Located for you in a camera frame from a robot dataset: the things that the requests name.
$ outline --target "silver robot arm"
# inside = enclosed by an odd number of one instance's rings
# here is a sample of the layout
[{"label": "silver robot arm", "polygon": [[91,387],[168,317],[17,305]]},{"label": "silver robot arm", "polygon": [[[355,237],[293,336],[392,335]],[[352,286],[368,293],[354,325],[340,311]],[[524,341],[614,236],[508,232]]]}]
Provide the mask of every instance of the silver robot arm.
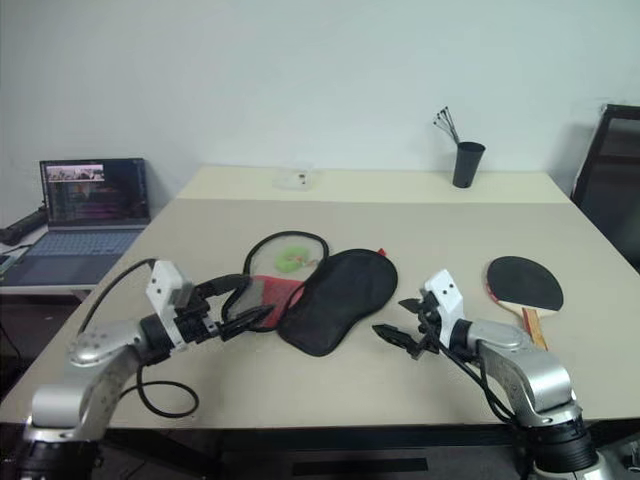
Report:
[{"label": "silver robot arm", "polygon": [[190,343],[229,340],[271,311],[271,306],[253,308],[224,324],[209,317],[206,298],[247,282],[246,276],[227,275],[194,286],[172,262],[155,261],[146,290],[155,314],[84,331],[69,346],[62,378],[35,393],[20,478],[89,478],[97,441],[132,375],[184,351]]},{"label": "silver robot arm", "polygon": [[[374,326],[376,333],[414,359],[424,351],[443,352],[463,369],[468,369],[465,363],[478,367],[480,376],[474,379],[494,413],[525,432],[538,478],[613,479],[584,426],[569,374],[555,355],[537,348],[520,328],[466,320],[462,295],[446,270],[429,279],[421,294],[421,300],[400,302],[418,315],[420,341],[389,325]],[[512,411],[496,407],[501,402],[490,391],[487,375],[502,387]]]}]

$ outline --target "black cup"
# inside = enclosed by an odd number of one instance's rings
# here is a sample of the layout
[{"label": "black cup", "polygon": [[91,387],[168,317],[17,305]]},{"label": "black cup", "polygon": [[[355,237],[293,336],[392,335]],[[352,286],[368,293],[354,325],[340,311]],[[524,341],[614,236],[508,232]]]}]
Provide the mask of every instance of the black cup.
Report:
[{"label": "black cup", "polygon": [[469,188],[478,170],[478,164],[486,147],[476,142],[460,142],[453,171],[453,184],[458,188]]}]

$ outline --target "desk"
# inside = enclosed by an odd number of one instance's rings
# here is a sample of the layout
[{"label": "desk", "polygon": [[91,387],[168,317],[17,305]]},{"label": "desk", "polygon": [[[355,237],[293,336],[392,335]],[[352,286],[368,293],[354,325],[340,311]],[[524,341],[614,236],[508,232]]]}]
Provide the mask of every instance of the desk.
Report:
[{"label": "desk", "polygon": [[[560,281],[565,305],[543,319],[542,328],[572,376],[585,417],[640,417],[640,385],[632,381],[640,338],[640,276],[545,174],[480,174],[471,189],[458,190],[439,173],[325,173],[317,190],[292,192],[270,187],[271,170],[201,170],[70,317],[7,396],[0,421],[26,419],[37,387],[61,374],[66,345],[88,306],[126,266],[143,257],[166,258],[200,282],[238,272],[256,242],[294,229],[323,236],[332,252],[384,248],[399,272],[392,301],[358,323],[323,358],[305,355],[276,333],[249,332],[226,344],[193,346],[149,368],[145,380],[190,385],[201,396],[199,410],[179,420],[159,418],[130,395],[120,402],[112,427],[495,423],[480,390],[446,358],[425,354],[412,361],[381,341],[371,325],[385,322],[416,331],[416,319],[397,301],[416,296],[424,280],[444,267],[465,297],[468,318],[517,324],[483,289],[487,263],[501,255],[535,259]],[[151,313],[144,296],[147,280],[147,272],[126,280],[94,322]],[[153,393],[169,410],[183,410],[190,402],[174,389],[163,392],[162,399]]]}]

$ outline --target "black paddle rubber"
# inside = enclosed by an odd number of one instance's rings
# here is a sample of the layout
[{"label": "black paddle rubber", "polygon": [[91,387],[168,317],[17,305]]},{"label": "black paddle rubber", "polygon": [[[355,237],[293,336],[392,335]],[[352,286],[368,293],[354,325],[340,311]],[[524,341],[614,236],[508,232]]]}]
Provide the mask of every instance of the black paddle rubber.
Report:
[{"label": "black paddle rubber", "polygon": [[564,297],[553,274],[522,257],[500,257],[489,265],[487,284],[497,300],[558,311]]}]

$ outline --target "chair backrest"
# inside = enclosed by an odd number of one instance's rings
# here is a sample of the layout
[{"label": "chair backrest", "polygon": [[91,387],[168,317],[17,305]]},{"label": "chair backrest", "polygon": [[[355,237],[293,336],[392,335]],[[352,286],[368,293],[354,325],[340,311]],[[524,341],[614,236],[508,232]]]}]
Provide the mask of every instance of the chair backrest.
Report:
[{"label": "chair backrest", "polygon": [[571,200],[640,272],[640,107],[607,105]]}]

